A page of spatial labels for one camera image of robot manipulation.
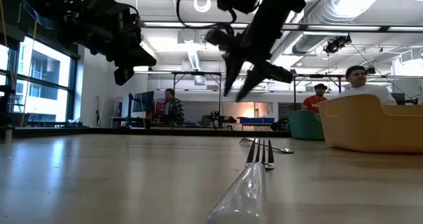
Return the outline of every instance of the wooden table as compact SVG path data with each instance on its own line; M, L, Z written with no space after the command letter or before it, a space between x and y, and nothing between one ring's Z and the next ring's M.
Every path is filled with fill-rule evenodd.
M75 135L0 145L0 223L205 223L244 169L240 138ZM421 223L423 157L272 139L269 223Z
M242 127L242 130L244 130L244 127L245 126L253 126L253 127L261 128L261 127L270 127L272 124L264 124L264 123L257 123L257 124L255 124L255 123L243 123L243 124L240 124L240 125Z

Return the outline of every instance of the man in plaid shirt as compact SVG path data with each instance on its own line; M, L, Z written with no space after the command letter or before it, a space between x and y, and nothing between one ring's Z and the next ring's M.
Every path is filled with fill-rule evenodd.
M184 103L174 97L174 90L165 91L165 103L161 108L161 122L181 126L184 123Z

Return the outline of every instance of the fork tines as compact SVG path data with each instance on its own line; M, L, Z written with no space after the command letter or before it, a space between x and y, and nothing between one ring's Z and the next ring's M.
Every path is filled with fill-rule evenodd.
M251 142L252 139L244 137L239 141L239 145L250 145Z
M254 160L255 163L262 163L264 165L264 168L266 170L273 169L274 168L274 156L273 156L273 149L272 149L272 142L268 140L268 160L266 162L266 140L263 139L263 144L261 139L253 139L252 145L249 151L249 155L247 157L247 164L253 163L254 160L254 154L256 153L256 159ZM262 150L262 158L260 162L260 146L263 146Z

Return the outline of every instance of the ceiling light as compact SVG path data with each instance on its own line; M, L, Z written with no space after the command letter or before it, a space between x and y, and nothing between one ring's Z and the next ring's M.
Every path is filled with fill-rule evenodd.
M143 73L149 75L171 75L172 71L135 71L135 73Z
M156 91L166 91L167 89L156 89ZM185 91L185 89L175 89L175 92L181 92L181 91Z
M194 0L194 8L197 10L197 12L206 13L211 9L211 7L212 7L211 0L206 0L206 4L203 6L199 6L198 0Z
M423 32L423 26L391 26L388 31L398 32Z
M274 62L274 65L282 66L283 68L287 69L291 67L291 65L297 63L303 56L282 56L280 55Z
M143 22L146 28L185 28L184 25L180 22ZM213 23L208 22L185 22L188 26L193 27L203 27L203 26L210 26ZM233 23L231 24L232 28L234 29L245 29L248 24L247 23Z
M282 26L282 30L298 30L299 25L285 24Z
M309 30L321 30L321 31L337 31L337 30L347 30L350 32L360 32L360 31L373 31L376 32L380 30L380 26L356 26L356 25L310 25L307 27Z
M148 66L135 66L134 67L134 72L146 72L148 71L149 67Z
M348 36L347 32L304 32L307 36Z

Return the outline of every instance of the lamp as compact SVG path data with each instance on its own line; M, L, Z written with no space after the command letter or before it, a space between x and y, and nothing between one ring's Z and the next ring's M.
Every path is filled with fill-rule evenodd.
M199 6L198 0L194 0L194 8L200 13L208 12L211 7L212 7L212 1L211 0L206 0L206 4L203 5L203 6Z

